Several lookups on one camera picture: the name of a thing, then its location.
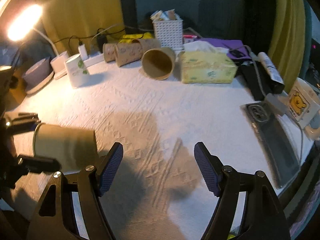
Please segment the brown paper cup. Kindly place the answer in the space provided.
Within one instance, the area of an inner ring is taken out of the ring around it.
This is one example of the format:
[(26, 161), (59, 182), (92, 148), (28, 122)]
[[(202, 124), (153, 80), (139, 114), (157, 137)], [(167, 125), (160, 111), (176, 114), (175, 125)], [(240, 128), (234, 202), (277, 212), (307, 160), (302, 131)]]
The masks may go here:
[(33, 131), (33, 156), (56, 159), (63, 173), (78, 172), (99, 159), (95, 131), (40, 123)]
[(112, 62), (116, 60), (116, 43), (105, 43), (103, 44), (103, 56), (105, 62)]
[(150, 49), (142, 57), (145, 74), (154, 80), (166, 80), (175, 68), (175, 52), (169, 47)]
[(143, 56), (143, 50), (140, 43), (119, 43), (115, 47), (114, 55), (117, 66), (122, 67), (140, 60)]

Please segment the white paper cup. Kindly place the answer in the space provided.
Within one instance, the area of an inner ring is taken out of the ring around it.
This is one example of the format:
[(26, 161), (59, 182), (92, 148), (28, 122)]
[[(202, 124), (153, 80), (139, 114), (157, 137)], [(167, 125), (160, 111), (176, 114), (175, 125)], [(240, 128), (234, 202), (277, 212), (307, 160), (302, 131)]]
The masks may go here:
[(72, 87), (81, 87), (88, 81), (89, 72), (81, 59), (80, 54), (75, 54), (68, 58), (65, 61), (65, 68)]

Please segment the white plate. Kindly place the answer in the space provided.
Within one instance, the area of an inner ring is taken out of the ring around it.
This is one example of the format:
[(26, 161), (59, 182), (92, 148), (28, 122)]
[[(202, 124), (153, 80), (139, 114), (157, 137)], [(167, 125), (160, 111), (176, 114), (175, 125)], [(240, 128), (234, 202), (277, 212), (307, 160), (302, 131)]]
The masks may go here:
[(25, 89), (26, 94), (35, 94), (39, 90), (43, 89), (54, 77), (54, 71), (52, 71), (44, 80), (42, 80), (38, 85), (31, 88), (30, 86), (27, 86)]

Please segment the black smartphone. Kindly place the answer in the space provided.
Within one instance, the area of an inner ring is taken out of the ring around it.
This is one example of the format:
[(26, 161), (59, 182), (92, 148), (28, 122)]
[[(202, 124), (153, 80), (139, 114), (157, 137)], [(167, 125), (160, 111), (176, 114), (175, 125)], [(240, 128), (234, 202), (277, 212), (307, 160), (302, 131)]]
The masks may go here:
[(267, 154), (278, 189), (291, 183), (300, 165), (283, 127), (268, 104), (247, 103), (240, 108), (247, 116), (255, 135)]

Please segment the purple bowl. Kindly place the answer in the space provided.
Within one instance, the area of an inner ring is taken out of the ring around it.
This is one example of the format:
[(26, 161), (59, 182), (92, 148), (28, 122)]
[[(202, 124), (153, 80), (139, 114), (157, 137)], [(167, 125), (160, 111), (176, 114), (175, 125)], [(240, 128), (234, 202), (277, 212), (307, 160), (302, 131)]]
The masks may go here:
[(53, 71), (49, 60), (50, 57), (41, 59), (23, 74), (22, 78), (27, 84), (27, 90), (37, 86)]

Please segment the white textured table mat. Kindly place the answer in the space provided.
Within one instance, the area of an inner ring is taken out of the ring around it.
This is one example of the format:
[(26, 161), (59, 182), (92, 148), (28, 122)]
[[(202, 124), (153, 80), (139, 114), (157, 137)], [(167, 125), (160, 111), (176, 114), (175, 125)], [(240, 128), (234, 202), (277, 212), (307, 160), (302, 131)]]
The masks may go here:
[(199, 239), (217, 203), (194, 159), (201, 141), (238, 171), (273, 173), (242, 105), (253, 98), (241, 76), (230, 84), (183, 84), (144, 75), (140, 63), (91, 66), (90, 82), (67, 77), (28, 96), (20, 112), (53, 125), (92, 129), (104, 155), (114, 142), (124, 157), (101, 198), (117, 239)]

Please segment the white cartoon mug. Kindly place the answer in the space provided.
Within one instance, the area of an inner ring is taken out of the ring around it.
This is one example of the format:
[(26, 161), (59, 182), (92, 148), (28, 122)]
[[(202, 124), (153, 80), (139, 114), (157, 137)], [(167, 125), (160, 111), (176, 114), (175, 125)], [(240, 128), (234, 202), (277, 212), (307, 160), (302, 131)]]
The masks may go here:
[(319, 140), (319, 96), (303, 79), (296, 78), (290, 92), (290, 116), (312, 140)]

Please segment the white power strip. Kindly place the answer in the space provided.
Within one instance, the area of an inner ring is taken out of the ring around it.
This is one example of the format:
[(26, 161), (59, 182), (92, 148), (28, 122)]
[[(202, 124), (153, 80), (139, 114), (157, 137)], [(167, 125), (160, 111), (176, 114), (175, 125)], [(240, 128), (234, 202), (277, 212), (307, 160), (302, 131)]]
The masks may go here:
[(95, 56), (90, 56), (88, 59), (84, 60), (85, 67), (88, 68), (92, 65), (95, 65), (97, 63), (104, 61), (104, 55), (103, 54), (97, 54)]

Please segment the white desk lamp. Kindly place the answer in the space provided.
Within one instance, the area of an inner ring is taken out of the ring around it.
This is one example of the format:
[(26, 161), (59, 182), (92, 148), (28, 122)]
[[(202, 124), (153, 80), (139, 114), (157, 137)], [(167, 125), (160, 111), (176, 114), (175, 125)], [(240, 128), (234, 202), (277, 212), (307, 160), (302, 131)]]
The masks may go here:
[(16, 42), (23, 40), (31, 31), (35, 31), (44, 38), (52, 47), (55, 57), (50, 64), (54, 70), (54, 79), (58, 80), (67, 74), (63, 60), (67, 52), (59, 53), (54, 42), (43, 32), (35, 28), (42, 16), (43, 9), (38, 4), (32, 4), (26, 7), (18, 16), (14, 18), (7, 30), (7, 36), (10, 40)]

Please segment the yellow tissue pack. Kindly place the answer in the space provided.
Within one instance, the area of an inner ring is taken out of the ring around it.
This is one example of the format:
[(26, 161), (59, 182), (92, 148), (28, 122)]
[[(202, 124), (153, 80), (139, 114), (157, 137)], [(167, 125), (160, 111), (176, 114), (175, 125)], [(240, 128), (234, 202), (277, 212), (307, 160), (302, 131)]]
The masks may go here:
[(238, 70), (224, 53), (183, 51), (178, 61), (183, 83), (231, 83)]

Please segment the yellow curtain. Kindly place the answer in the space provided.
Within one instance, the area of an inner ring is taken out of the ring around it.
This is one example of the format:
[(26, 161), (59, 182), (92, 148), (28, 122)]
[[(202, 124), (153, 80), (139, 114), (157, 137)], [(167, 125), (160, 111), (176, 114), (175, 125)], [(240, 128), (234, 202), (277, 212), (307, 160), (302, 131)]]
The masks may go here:
[(78, 52), (78, 39), (87, 49), (99, 29), (123, 29), (120, 0), (36, 0), (43, 7), (42, 23), (58, 52)]
[(305, 49), (303, 0), (276, 0), (276, 17), (268, 56), (289, 92), (300, 74)]

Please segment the purple cloth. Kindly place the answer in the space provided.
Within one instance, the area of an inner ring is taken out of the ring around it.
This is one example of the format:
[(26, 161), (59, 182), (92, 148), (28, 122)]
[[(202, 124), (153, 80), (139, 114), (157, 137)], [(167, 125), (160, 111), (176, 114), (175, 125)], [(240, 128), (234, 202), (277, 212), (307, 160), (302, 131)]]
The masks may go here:
[(200, 38), (200, 41), (209, 42), (215, 47), (226, 48), (229, 50), (227, 56), (233, 60), (250, 59), (249, 54), (241, 40), (222, 40), (218, 38)]

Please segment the yellow right curtain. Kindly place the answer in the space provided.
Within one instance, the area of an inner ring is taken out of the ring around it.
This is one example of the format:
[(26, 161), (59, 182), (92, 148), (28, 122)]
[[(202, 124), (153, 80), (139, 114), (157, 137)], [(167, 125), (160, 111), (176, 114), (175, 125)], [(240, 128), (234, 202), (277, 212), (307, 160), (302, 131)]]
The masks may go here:
[(276, 0), (276, 17), (268, 56), (289, 92), (300, 74), (305, 49), (303, 0)]

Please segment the white woven basket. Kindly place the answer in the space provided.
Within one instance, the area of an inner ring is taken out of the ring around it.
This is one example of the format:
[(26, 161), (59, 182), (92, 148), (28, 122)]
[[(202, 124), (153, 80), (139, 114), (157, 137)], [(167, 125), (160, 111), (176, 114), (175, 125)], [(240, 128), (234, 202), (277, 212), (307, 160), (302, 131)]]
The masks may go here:
[(183, 49), (183, 21), (153, 21), (155, 38), (162, 47), (170, 47), (172, 50)]

